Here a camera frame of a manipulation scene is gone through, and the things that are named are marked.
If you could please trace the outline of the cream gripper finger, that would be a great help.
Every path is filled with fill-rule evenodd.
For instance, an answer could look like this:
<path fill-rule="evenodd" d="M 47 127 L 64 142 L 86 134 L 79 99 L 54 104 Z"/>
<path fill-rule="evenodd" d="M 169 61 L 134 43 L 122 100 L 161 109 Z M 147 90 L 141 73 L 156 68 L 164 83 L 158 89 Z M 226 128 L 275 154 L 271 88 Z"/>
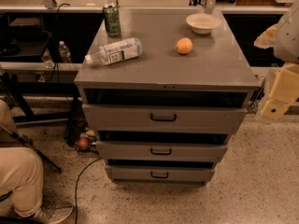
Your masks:
<path fill-rule="evenodd" d="M 264 32 L 262 32 L 254 41 L 253 45 L 260 49 L 269 49 L 273 48 L 276 44 L 276 31 L 278 25 L 274 24 L 268 27 Z"/>

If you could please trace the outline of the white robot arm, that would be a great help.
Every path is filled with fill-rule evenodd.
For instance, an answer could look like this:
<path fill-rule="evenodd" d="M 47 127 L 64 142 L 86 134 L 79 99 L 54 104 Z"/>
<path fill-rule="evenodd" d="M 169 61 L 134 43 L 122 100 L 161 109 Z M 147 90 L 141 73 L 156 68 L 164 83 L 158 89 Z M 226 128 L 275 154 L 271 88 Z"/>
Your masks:
<path fill-rule="evenodd" d="M 270 83 L 260 111 L 264 118 L 279 119 L 299 98 L 299 1 L 292 4 L 278 23 L 259 35 L 254 46 L 272 48 L 274 55 L 284 62 Z"/>

